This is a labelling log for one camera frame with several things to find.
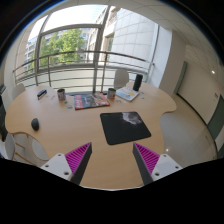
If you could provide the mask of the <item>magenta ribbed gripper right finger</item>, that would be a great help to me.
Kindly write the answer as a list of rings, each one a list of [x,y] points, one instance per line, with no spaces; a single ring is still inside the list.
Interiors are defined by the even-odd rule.
[[[133,144],[133,155],[138,165],[143,185],[164,178],[182,169],[168,154],[157,154],[140,144]]]

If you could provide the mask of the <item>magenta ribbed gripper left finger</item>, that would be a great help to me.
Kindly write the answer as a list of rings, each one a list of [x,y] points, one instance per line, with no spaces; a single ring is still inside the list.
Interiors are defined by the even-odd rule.
[[[58,153],[42,169],[79,185],[92,154],[92,144],[86,143],[67,154]]]

